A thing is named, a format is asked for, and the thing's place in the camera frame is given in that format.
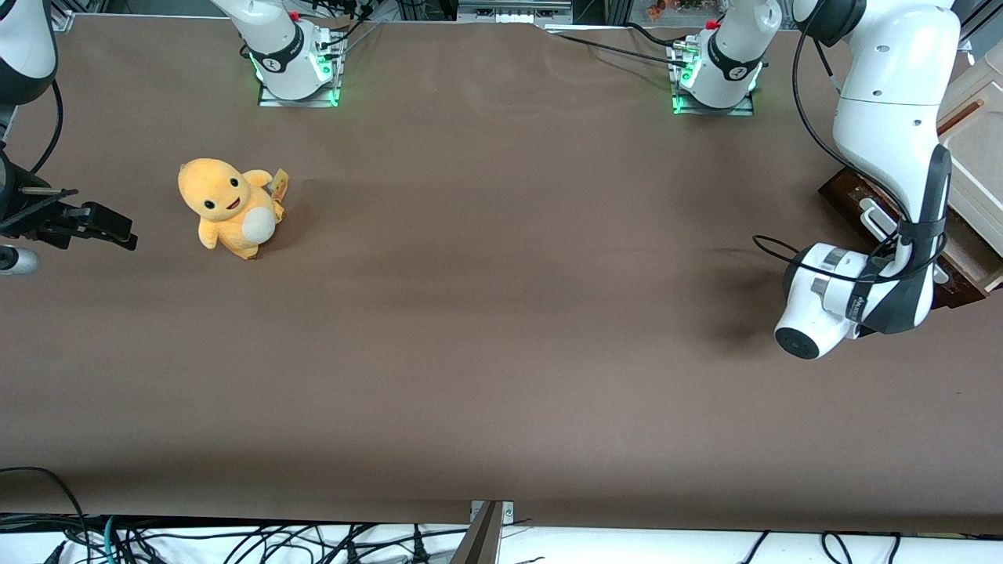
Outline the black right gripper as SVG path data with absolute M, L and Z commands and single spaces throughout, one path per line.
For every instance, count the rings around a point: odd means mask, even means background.
M 2 151 L 1 235 L 15 240 L 69 242 L 71 235 L 62 224 L 68 206 L 65 197 L 78 195 L 79 190 L 58 189 L 39 176 L 11 162 Z M 39 256 L 30 249 L 15 246 L 0 247 L 0 274 L 23 276 L 39 267 Z

